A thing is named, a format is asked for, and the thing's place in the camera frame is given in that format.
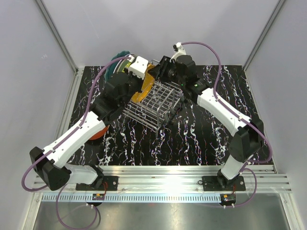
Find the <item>teal scalloped plate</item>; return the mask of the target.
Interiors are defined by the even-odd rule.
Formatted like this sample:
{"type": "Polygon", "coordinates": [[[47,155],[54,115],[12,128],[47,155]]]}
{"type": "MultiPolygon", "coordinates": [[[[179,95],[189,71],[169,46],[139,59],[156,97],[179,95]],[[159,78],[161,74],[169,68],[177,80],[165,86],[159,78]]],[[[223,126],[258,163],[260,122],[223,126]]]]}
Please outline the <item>teal scalloped plate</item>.
{"type": "MultiPolygon", "coordinates": [[[[129,55],[130,52],[129,51],[121,51],[119,53],[117,53],[113,58],[112,60],[116,59],[116,58],[120,58],[120,57],[125,57],[127,55],[129,55]]],[[[120,62],[121,60],[119,61],[116,61],[114,63],[112,63],[107,69],[106,69],[106,72],[104,74],[104,78],[106,81],[108,81],[110,78],[111,78],[111,75],[113,74],[114,70],[116,69],[116,66],[117,64],[120,62]]]]}

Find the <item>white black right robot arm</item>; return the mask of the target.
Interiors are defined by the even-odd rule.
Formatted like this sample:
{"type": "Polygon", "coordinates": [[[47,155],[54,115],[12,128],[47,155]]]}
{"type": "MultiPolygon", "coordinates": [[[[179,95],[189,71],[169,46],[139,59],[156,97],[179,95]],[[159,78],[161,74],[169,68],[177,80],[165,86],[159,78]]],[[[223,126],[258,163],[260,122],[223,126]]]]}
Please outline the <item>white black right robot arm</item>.
{"type": "Polygon", "coordinates": [[[248,160],[263,147],[263,122],[240,113],[220,97],[198,76],[196,63],[189,55],[176,59],[164,56],[148,73],[161,82],[177,84],[186,99],[209,111],[231,134],[230,155],[213,178],[213,184],[221,190],[232,188],[248,160]]]}

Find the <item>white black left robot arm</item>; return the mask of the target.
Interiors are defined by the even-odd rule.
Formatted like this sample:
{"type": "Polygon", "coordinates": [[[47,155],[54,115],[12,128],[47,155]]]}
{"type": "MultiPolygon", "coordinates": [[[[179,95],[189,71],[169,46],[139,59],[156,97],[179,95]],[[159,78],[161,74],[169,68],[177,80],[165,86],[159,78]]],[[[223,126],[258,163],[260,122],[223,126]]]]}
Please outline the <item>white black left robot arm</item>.
{"type": "Polygon", "coordinates": [[[133,72],[113,74],[78,123],[52,144],[43,149],[34,147],[30,151],[34,171],[51,191],[61,189],[66,184],[86,184],[92,190],[103,186],[104,174],[100,167],[67,162],[85,142],[122,114],[132,96],[141,92],[144,78],[133,72]]]}

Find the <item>lime green dotted plate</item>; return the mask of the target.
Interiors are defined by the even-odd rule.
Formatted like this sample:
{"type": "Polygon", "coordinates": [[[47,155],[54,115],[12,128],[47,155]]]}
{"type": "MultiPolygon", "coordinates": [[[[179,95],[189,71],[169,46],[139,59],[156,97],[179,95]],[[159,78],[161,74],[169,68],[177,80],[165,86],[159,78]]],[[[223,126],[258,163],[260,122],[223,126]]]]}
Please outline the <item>lime green dotted plate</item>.
{"type": "Polygon", "coordinates": [[[126,61],[123,61],[122,62],[122,65],[121,65],[121,72],[125,72],[129,69],[129,66],[131,65],[131,62],[126,60],[126,61]]]}

